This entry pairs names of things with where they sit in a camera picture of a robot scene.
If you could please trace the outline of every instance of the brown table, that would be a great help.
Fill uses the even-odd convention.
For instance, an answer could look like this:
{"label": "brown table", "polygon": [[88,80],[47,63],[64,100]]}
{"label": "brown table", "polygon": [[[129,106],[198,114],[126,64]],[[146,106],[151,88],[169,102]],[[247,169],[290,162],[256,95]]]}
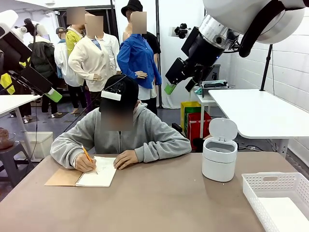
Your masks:
{"label": "brown table", "polygon": [[243,173],[295,172],[278,153],[239,152],[229,183],[206,179],[201,154],[117,171],[109,188],[47,187],[45,158],[0,203],[3,232],[262,232]]}

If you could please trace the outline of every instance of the table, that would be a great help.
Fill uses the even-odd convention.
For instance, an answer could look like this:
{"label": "table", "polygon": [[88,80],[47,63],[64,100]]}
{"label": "table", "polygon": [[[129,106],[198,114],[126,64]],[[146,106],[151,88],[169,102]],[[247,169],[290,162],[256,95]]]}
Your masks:
{"label": "table", "polygon": [[[28,138],[27,130],[25,128],[24,121],[20,115],[20,111],[18,107],[26,103],[29,103],[31,101],[34,101],[36,99],[39,99],[40,97],[41,97],[40,95],[34,96],[30,94],[28,95],[0,95],[0,102],[1,102],[0,115],[8,113],[12,110],[15,110],[17,120],[21,128],[21,132],[25,139],[26,151],[28,152],[29,157],[31,157],[32,150],[30,148],[30,141]],[[36,162],[36,161],[41,161],[41,159],[36,159],[33,155],[31,161]]]}
{"label": "table", "polygon": [[263,232],[241,174],[295,172],[274,152],[239,152],[224,185],[201,165],[193,153],[117,171],[109,188],[47,187],[59,168],[48,156],[0,203],[1,231]]}
{"label": "table", "polygon": [[258,89],[210,90],[224,114],[234,121],[241,136],[272,139],[284,157],[289,139],[309,138],[309,113]]}
{"label": "table", "polygon": [[211,115],[211,107],[212,106],[217,106],[217,103],[214,99],[212,99],[211,97],[209,97],[209,99],[203,99],[202,95],[198,95],[194,92],[194,94],[197,97],[197,101],[198,103],[201,104],[202,109],[201,109],[201,127],[200,127],[200,138],[204,138],[203,137],[203,129],[204,129],[204,112],[205,112],[205,106],[208,107],[207,109],[207,113],[209,115]]}

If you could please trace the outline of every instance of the seated person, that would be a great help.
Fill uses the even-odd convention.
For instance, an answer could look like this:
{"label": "seated person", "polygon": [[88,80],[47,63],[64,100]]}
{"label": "seated person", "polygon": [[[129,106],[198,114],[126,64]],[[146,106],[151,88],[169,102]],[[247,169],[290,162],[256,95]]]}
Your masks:
{"label": "seated person", "polygon": [[[96,168],[81,146],[97,154],[119,154],[114,162],[123,169],[137,162],[151,162],[191,152],[190,141],[162,122],[138,100],[138,84],[126,75],[108,79],[100,108],[87,114],[74,128],[52,144],[52,157],[65,168],[89,172]],[[115,94],[121,96],[115,100]]]}

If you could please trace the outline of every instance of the white cardigan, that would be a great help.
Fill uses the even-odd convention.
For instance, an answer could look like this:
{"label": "white cardigan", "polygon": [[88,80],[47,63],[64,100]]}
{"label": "white cardigan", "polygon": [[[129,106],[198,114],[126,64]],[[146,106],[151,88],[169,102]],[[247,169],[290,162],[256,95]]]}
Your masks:
{"label": "white cardigan", "polygon": [[[103,90],[106,81],[112,76],[108,51],[99,41],[101,50],[87,36],[83,37],[74,47],[69,56],[69,66],[81,78],[86,80],[90,92]],[[94,74],[102,77],[94,81]]]}
{"label": "white cardigan", "polygon": [[55,45],[55,62],[61,69],[64,81],[72,87],[82,86],[84,80],[77,77],[74,71],[68,65],[68,50],[66,43],[58,43]]}

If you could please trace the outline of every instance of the black t-shirt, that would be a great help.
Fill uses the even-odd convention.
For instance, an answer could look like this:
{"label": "black t-shirt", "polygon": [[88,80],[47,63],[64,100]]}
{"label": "black t-shirt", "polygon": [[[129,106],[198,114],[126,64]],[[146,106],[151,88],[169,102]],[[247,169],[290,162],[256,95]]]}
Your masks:
{"label": "black t-shirt", "polygon": [[160,54],[160,45],[157,37],[153,35],[150,32],[147,32],[147,34],[142,34],[142,37],[147,40],[149,46],[153,50],[154,54]]}

